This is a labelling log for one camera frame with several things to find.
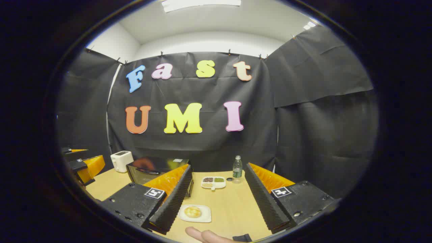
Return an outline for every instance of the foam letter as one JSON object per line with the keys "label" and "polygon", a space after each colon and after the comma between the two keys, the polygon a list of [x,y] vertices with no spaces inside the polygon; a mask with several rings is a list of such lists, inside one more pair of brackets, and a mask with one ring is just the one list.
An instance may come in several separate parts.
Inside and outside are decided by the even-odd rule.
{"label": "foam letter", "polygon": [[167,104],[166,128],[165,133],[175,133],[174,122],[179,132],[183,132],[187,122],[187,133],[201,133],[200,127],[200,109],[203,107],[200,103],[191,103],[187,106],[184,114],[181,113],[177,104]]}
{"label": "foam letter", "polygon": [[147,130],[147,124],[149,119],[149,110],[152,108],[150,106],[141,106],[141,125],[139,127],[135,126],[135,112],[138,110],[135,106],[130,106],[126,108],[126,128],[129,132],[133,134],[141,134]]}
{"label": "foam letter", "polygon": [[202,60],[197,64],[197,76],[200,78],[209,78],[215,75],[215,69],[212,68],[215,66],[214,61],[212,60]]}
{"label": "foam letter", "polygon": [[249,81],[252,79],[252,75],[246,73],[246,69],[250,69],[249,65],[246,65],[244,61],[234,63],[233,67],[237,69],[237,77],[242,81]]}
{"label": "foam letter", "polygon": [[240,124],[240,115],[238,114],[238,108],[241,106],[241,103],[238,101],[228,101],[223,103],[223,106],[226,107],[228,112],[228,126],[226,126],[226,131],[241,131],[245,128],[242,124]]}
{"label": "foam letter", "polygon": [[130,84],[129,93],[132,93],[133,91],[141,87],[141,83],[139,83],[138,80],[143,80],[142,71],[144,71],[145,68],[146,67],[144,65],[141,65],[126,75],[126,78],[129,79]]}
{"label": "foam letter", "polygon": [[162,63],[157,65],[156,70],[152,73],[154,79],[169,79],[172,71],[172,65],[169,63]]}

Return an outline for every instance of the divided plate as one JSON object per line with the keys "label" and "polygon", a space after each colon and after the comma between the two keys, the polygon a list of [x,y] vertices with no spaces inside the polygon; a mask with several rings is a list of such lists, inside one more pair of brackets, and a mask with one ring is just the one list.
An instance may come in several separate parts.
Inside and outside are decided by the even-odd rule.
{"label": "divided plate", "polygon": [[[213,178],[213,182],[204,182],[204,179],[206,178]],[[222,178],[223,182],[215,182],[216,178]],[[215,189],[224,188],[225,186],[226,186],[226,179],[221,176],[206,176],[201,180],[201,187],[212,189],[212,191],[214,191]]]}

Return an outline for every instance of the white tray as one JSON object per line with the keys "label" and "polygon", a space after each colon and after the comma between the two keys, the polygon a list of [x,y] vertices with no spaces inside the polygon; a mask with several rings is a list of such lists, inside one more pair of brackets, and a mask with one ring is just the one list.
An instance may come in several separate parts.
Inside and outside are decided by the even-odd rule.
{"label": "white tray", "polygon": [[[213,182],[204,182],[205,178],[213,178]],[[215,182],[215,178],[222,178],[223,182]],[[212,183],[213,186],[203,186],[203,184],[205,184],[205,183]],[[201,187],[212,189],[212,191],[214,191],[215,189],[224,188],[225,186],[226,186],[226,179],[224,177],[221,177],[221,176],[206,176],[201,180]]]}
{"label": "white tray", "polygon": [[[185,213],[184,210],[187,207],[197,207],[201,210],[201,216],[196,217],[196,218],[192,218],[192,217],[188,217]],[[189,222],[200,222],[200,223],[210,223],[212,221],[212,213],[210,212],[210,208],[204,205],[182,205],[180,207],[180,210],[178,211],[178,217],[181,220],[184,221],[189,221]]]}

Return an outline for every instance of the finger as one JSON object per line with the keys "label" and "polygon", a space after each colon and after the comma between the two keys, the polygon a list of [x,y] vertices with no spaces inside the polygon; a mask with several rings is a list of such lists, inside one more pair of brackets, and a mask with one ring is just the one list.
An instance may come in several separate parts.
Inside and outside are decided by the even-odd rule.
{"label": "finger", "polygon": [[206,240],[208,243],[235,243],[236,241],[233,241],[231,239],[218,236],[217,234],[211,232],[210,230],[205,230],[201,233],[204,240]]}
{"label": "finger", "polygon": [[194,227],[186,227],[185,229],[186,234],[188,234],[189,236],[203,242],[203,243],[208,243],[207,241],[205,241],[203,239],[203,237],[201,236],[201,232],[197,229],[195,229]]}

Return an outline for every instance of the white toaster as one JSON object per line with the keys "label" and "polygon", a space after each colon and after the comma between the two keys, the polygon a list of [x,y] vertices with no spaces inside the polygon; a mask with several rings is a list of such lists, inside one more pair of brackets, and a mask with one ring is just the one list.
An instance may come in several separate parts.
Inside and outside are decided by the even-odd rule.
{"label": "white toaster", "polygon": [[117,172],[127,172],[126,165],[133,162],[132,152],[120,151],[111,155],[112,164]]}

